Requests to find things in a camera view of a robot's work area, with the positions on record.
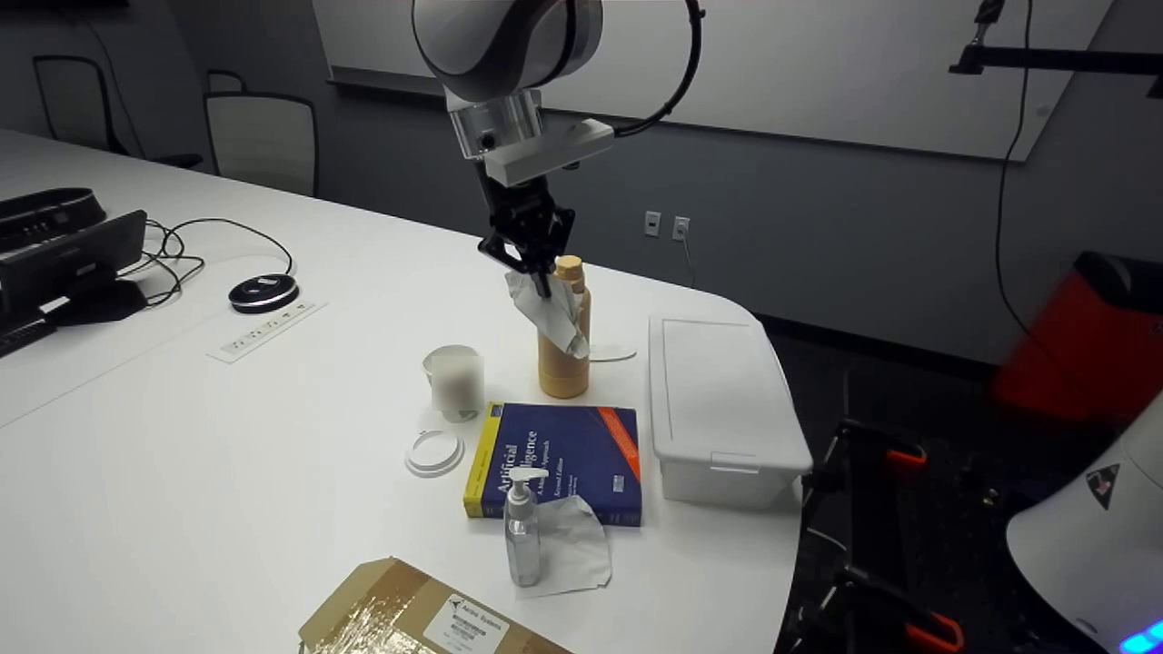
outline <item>black chair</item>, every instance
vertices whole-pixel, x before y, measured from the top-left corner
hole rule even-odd
[[[36,53],[34,70],[51,138],[129,152],[116,138],[108,88],[99,61],[77,53]]]
[[[247,93],[247,79],[232,70],[208,70],[208,93]]]

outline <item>black cable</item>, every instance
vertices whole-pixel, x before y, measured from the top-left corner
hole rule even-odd
[[[155,242],[155,251],[143,251],[146,261],[128,270],[125,277],[133,277],[146,264],[155,264],[155,270],[162,270],[172,277],[167,291],[146,299],[150,307],[167,306],[172,299],[177,299],[185,291],[185,283],[195,273],[208,270],[208,256],[185,251],[180,227],[189,227],[189,226],[232,226],[232,227],[255,232],[259,238],[268,238],[274,247],[278,247],[283,256],[288,256],[288,277],[294,273],[294,254],[277,234],[268,234],[260,227],[252,227],[243,222],[232,222],[232,219],[189,219],[189,222],[177,222],[177,226],[159,226],[159,222],[150,219],[146,226],[159,232],[159,242]]]
[[[180,227],[189,227],[189,226],[232,226],[232,227],[243,227],[243,232],[255,232],[259,238],[264,238],[264,242],[274,242],[274,247],[278,247],[283,251],[283,256],[288,256],[288,277],[294,277],[294,254],[277,238],[277,234],[268,234],[268,232],[260,232],[260,227],[252,227],[247,222],[232,222],[232,219],[185,219],[185,222],[177,222],[177,226],[172,226],[172,234],[177,234]]]
[[[700,61],[700,19],[705,19],[705,10],[699,7],[699,0],[686,0],[686,19],[689,19],[689,53],[686,53],[686,70],[684,70],[679,88],[673,90],[673,99],[654,117],[648,117],[638,124],[619,124],[614,138],[636,138],[636,133],[658,128],[686,99],[686,90],[693,84],[693,71],[699,71],[699,61]]]
[[[1031,0],[1025,0],[1025,29],[1022,29],[1022,48],[1030,50],[1031,41]],[[1016,90],[1016,124],[1008,144],[1008,155],[1001,164],[1001,179],[996,179],[996,215],[992,215],[992,279],[996,279],[996,294],[1004,299],[1011,318],[1025,330],[1025,339],[1031,339],[1030,323],[1022,318],[1022,312],[1011,301],[1008,291],[1008,270],[1004,270],[1004,232],[1008,232],[1008,193],[1011,193],[1011,168],[1014,168],[1014,147],[1025,133],[1025,104],[1030,104],[1030,65],[1022,65],[1022,90]]]
[[[1022,25],[1022,48],[1031,48],[1031,0],[1025,0],[1025,25]],[[1011,288],[1008,288],[1008,264],[1004,264],[1004,232],[1008,232],[1008,193],[1011,193],[1011,168],[1014,168],[1014,147],[1025,133],[1025,110],[1030,110],[1030,65],[1022,65],[1022,90],[1016,90],[1016,124],[1014,124],[1014,138],[1008,144],[1008,155],[1001,164],[1001,181],[996,181],[996,219],[992,219],[992,279],[996,279],[996,294],[1004,299],[1004,307],[1011,312],[1011,318],[1016,323],[1016,330],[1025,334],[1025,342],[1031,342],[1051,368],[1077,389],[1088,397],[1088,383],[1051,352],[1051,343],[1031,334],[1031,326],[1022,318]]]
[[[129,131],[129,138],[133,138],[139,155],[146,155],[146,144],[143,144],[143,133],[139,133],[139,121],[133,121],[129,104],[125,101],[121,77],[116,77],[116,65],[114,65],[114,53],[108,53],[108,43],[106,43],[102,29],[93,29],[93,25],[82,20],[82,19],[69,19],[69,20],[74,20],[74,25],[82,25],[82,29],[93,37],[93,43],[99,43],[99,50],[102,50],[102,58],[106,58],[106,70],[108,70],[114,99],[116,99],[116,104],[121,104],[121,111],[125,111],[125,124],[128,124],[128,131]]]

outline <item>wall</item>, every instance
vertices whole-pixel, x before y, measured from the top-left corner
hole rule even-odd
[[[436,101],[326,84],[309,0],[172,0],[195,65],[312,99],[323,197],[481,232],[471,170]],[[1120,0],[1097,48],[1163,50],[1163,2]],[[1004,261],[1031,314],[1082,247],[1163,261],[1163,104],[1146,79],[1079,77],[1011,174]],[[575,247],[757,312],[1001,362],[1022,339],[992,279],[996,168],[891,147],[664,128],[551,179]],[[643,238],[648,208],[693,215]]]
[[[793,133],[847,144],[891,144],[1001,159],[1014,131],[1022,77],[950,77],[974,37],[977,0],[730,0],[705,2],[700,65],[667,124],[745,133]],[[401,88],[427,77],[411,37],[411,0],[312,0],[321,41],[337,79]],[[1112,0],[1039,2],[1031,43],[1088,48]],[[1025,10],[1004,10],[988,43],[1022,43]],[[570,111],[643,117],[686,65],[684,0],[602,0],[602,41],[543,101]],[[1068,77],[1030,88],[1025,159],[1053,121]]]
[[[167,0],[129,0],[121,10],[0,10],[0,128],[46,133],[34,53],[82,53],[106,65],[99,37],[128,104],[125,111],[116,93],[108,99],[121,142],[133,152],[143,142],[151,155],[208,155],[200,77]]]

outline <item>book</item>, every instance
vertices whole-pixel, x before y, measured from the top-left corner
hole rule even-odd
[[[495,402],[466,484],[467,519],[498,519],[507,469],[533,466],[539,500],[581,494],[602,521],[643,521],[638,429],[629,405]]]

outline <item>red object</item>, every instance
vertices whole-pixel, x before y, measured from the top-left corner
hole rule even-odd
[[[884,449],[884,462],[899,479],[921,479],[930,469],[925,449]]]
[[[968,633],[958,627],[958,621],[935,612],[935,621],[944,633],[925,633],[921,626],[904,626],[904,638],[908,638],[908,654],[964,654],[968,650]]]
[[[1001,370],[992,397],[1062,423],[1125,423],[1163,389],[1163,314],[1125,301],[1139,288],[1125,264],[1095,254],[1082,261]]]

